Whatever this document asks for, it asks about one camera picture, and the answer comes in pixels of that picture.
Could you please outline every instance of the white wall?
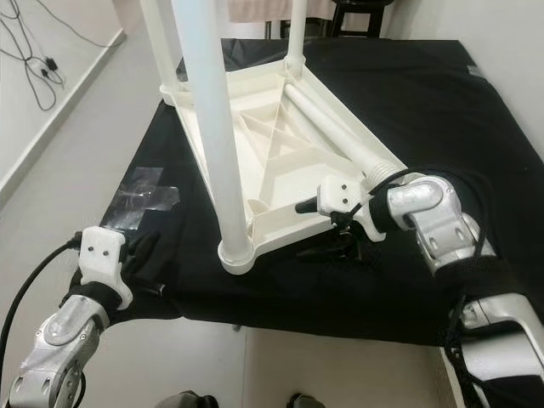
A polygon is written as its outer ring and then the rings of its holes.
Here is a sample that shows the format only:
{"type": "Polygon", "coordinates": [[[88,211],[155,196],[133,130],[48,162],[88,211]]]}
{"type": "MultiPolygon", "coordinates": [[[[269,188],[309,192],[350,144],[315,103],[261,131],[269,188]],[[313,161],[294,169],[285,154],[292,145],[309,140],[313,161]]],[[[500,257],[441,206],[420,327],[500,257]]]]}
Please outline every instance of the white wall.
{"type": "MultiPolygon", "coordinates": [[[[111,0],[42,0],[55,14],[68,22],[85,37],[99,44],[109,44],[121,30],[111,0]]],[[[66,27],[55,21],[45,9],[33,0],[19,0],[25,23],[42,44],[44,53],[55,59],[66,76],[65,89],[54,87],[56,106],[42,112],[32,96],[22,62],[0,57],[0,192],[7,177],[17,167],[26,151],[36,143],[49,121],[57,115],[65,101],[97,62],[104,48],[97,48],[76,37],[66,27]]],[[[8,0],[0,0],[3,13],[13,15],[8,0]]],[[[8,22],[16,35],[20,33],[16,23],[8,22]]],[[[2,29],[0,45],[11,53],[16,48],[7,32],[2,29]]],[[[39,49],[32,43],[35,54],[39,49]]],[[[38,84],[37,90],[44,95],[44,104],[50,103],[50,93],[38,84]]]]}
{"type": "Polygon", "coordinates": [[[544,158],[544,2],[397,0],[387,37],[459,39],[544,158]]]}

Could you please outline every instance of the baseboard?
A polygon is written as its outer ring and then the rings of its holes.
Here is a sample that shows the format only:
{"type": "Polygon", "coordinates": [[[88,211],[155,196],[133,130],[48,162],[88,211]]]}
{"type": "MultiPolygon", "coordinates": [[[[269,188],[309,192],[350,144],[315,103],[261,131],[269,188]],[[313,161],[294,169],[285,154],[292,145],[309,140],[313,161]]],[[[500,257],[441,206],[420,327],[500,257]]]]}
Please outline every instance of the baseboard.
{"type": "MultiPolygon", "coordinates": [[[[108,45],[122,43],[126,37],[125,31],[119,30],[108,45]]],[[[42,130],[20,155],[19,160],[11,167],[8,174],[0,180],[0,210],[2,210],[9,198],[17,190],[32,166],[34,166],[34,163],[37,162],[40,155],[48,147],[51,140],[53,140],[66,118],[74,110],[82,96],[87,92],[98,74],[117,50],[118,47],[104,48],[102,50],[94,61],[94,64],[85,72],[79,83],[62,102],[57,113],[43,126],[42,130]]]]}

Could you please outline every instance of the black cloth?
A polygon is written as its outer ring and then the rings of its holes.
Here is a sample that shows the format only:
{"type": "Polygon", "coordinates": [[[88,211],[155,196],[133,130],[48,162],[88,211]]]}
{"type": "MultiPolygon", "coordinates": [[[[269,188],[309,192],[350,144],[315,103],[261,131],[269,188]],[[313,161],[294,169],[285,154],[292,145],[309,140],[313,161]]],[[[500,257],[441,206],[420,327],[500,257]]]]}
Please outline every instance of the black cloth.
{"type": "MultiPolygon", "coordinates": [[[[286,42],[224,40],[229,71],[282,58],[286,42]]],[[[429,163],[489,177],[499,244],[531,300],[544,293],[544,167],[496,90],[457,41],[331,38],[307,42],[308,68],[406,165],[429,163]]],[[[184,68],[180,66],[180,75],[184,68]]],[[[334,245],[333,232],[259,257],[246,275],[218,260],[218,223],[173,108],[160,103],[130,164],[163,167],[176,186],[172,211],[147,211],[136,236],[162,233],[140,277],[165,283],[163,298],[136,292],[116,322],[183,315],[339,337],[441,344],[448,308],[412,233],[365,244],[365,262],[308,263],[304,249],[334,245]]],[[[453,180],[479,218],[470,190],[453,180]]],[[[110,208],[103,224],[110,219],[110,208]]]]}

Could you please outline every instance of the white plastic leg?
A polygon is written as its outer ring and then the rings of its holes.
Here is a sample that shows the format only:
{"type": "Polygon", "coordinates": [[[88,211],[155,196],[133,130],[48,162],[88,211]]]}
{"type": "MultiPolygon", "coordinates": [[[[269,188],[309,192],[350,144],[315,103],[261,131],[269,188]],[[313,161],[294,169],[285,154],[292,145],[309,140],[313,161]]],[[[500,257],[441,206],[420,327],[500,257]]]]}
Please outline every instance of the white plastic leg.
{"type": "Polygon", "coordinates": [[[254,260],[247,234],[223,52],[214,0],[172,0],[215,212],[223,240],[218,255],[232,274],[244,274],[254,260]]]}
{"type": "Polygon", "coordinates": [[[161,93],[167,105],[174,105],[171,93],[179,91],[181,85],[176,76],[176,67],[172,61],[172,55],[168,47],[161,13],[156,2],[162,0],[140,0],[144,14],[145,25],[150,36],[151,47],[155,55],[155,61],[159,76],[161,77],[161,93]]]}
{"type": "Polygon", "coordinates": [[[305,61],[303,48],[307,9],[308,0],[292,0],[286,67],[295,77],[300,77],[305,61]]]}
{"type": "Polygon", "coordinates": [[[368,149],[357,136],[337,123],[291,84],[286,85],[287,97],[334,143],[367,177],[374,186],[399,169],[368,149]]]}

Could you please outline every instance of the floor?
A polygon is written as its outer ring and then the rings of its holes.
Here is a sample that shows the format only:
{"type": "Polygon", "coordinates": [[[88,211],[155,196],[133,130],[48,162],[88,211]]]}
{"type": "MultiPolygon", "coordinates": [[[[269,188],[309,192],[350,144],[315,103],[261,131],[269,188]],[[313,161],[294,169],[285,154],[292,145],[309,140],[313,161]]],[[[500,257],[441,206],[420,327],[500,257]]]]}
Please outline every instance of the floor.
{"type": "MultiPolygon", "coordinates": [[[[21,282],[73,231],[97,224],[159,102],[159,79],[139,12],[125,3],[129,34],[8,205],[0,212],[0,318],[21,282]]],[[[168,35],[175,43],[173,25],[168,35]]],[[[55,260],[14,322],[3,397],[39,324],[55,311],[77,264],[55,260]]],[[[447,407],[450,389],[432,348],[317,337],[190,321],[140,320],[101,338],[85,372],[83,407],[151,408],[186,389],[222,408],[279,408],[295,392],[327,407],[447,407]]]]}

